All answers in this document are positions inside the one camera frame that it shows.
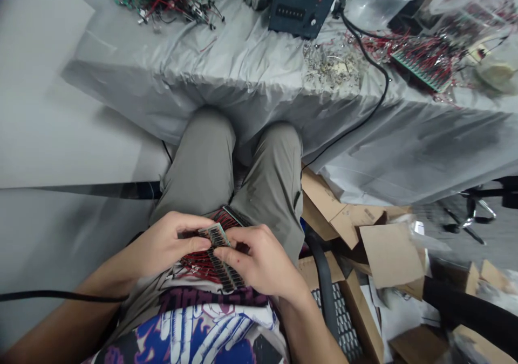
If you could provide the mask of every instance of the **chair wheel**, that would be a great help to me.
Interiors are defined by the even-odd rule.
[[[446,232],[455,233],[455,234],[460,233],[460,229],[457,224],[448,224],[448,225],[443,225],[442,227]]]

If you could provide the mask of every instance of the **digital display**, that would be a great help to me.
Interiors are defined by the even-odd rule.
[[[277,10],[275,14],[285,18],[292,18],[297,21],[302,21],[304,19],[304,15],[306,14],[305,9],[292,8],[287,5],[277,5]]]

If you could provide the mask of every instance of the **gray pants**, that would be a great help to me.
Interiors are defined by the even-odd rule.
[[[227,118],[210,108],[196,112],[162,181],[163,195],[150,225],[169,211],[206,215],[229,204],[252,224],[268,225],[295,264],[304,241],[301,139],[286,123],[267,128],[243,186],[232,198],[235,142]]]

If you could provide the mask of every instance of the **floor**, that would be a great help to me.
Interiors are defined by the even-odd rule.
[[[479,267],[483,259],[488,259],[498,268],[518,271],[518,210],[502,207],[501,198],[486,198],[487,204],[495,211],[497,218],[488,225],[472,225],[473,230],[486,242],[481,245],[468,233],[448,233],[443,224],[454,223],[439,203],[414,206],[418,220],[425,224],[425,234],[446,243],[461,259],[475,261]],[[442,203],[456,214],[466,214],[466,202],[461,196],[452,196]]]

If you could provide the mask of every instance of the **plastic container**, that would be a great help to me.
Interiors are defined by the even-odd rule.
[[[350,0],[346,16],[361,29],[384,30],[409,1],[413,0]]]
[[[510,38],[495,47],[476,65],[479,77],[506,95],[518,93],[518,38]]]
[[[439,17],[434,25],[423,33],[445,36],[454,44],[467,48],[489,37],[497,37],[510,22],[506,21],[503,0],[479,0],[461,9],[450,11]]]

